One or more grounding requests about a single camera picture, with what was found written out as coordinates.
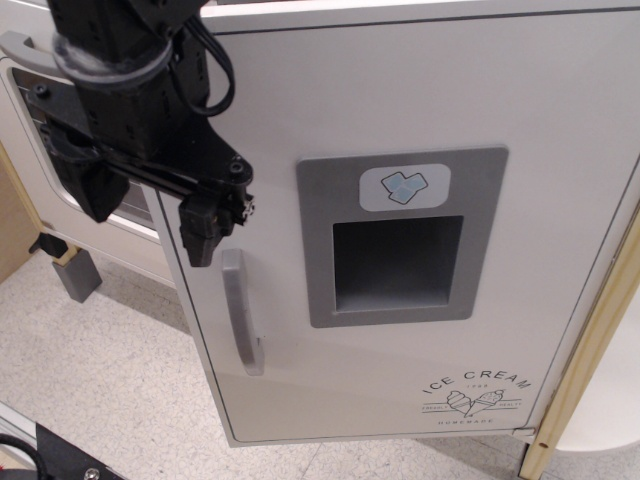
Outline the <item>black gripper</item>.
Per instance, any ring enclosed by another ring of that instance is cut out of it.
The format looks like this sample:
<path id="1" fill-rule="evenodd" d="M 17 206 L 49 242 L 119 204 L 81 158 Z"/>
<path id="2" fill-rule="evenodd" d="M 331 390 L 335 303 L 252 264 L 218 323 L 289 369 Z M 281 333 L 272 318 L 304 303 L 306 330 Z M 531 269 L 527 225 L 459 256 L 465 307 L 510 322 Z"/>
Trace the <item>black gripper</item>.
<path id="1" fill-rule="evenodd" d="M 138 180 L 180 198 L 191 267 L 209 267 L 224 237 L 254 212 L 250 164 L 210 125 L 235 95 L 211 103 L 208 61 L 232 63 L 198 1 L 52 1 L 53 58 L 64 84 L 28 95 L 45 115 L 59 181 L 94 221 Z"/>

